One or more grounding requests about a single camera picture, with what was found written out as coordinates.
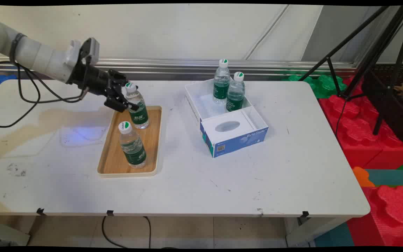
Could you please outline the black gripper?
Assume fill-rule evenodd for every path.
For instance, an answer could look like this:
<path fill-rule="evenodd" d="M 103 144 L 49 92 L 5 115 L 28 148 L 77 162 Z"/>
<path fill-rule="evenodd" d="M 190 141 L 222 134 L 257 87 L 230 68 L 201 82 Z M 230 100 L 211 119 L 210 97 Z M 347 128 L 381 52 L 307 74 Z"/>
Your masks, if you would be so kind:
<path fill-rule="evenodd" d="M 95 95 L 106 97 L 104 105 L 117 112 L 125 110 L 136 111 L 139 105 L 126 100 L 122 88 L 127 91 L 136 91 L 139 87 L 126 78 L 126 75 L 116 70 L 101 70 L 91 64 L 77 62 L 74 66 L 67 84 L 75 84 L 79 89 Z"/>

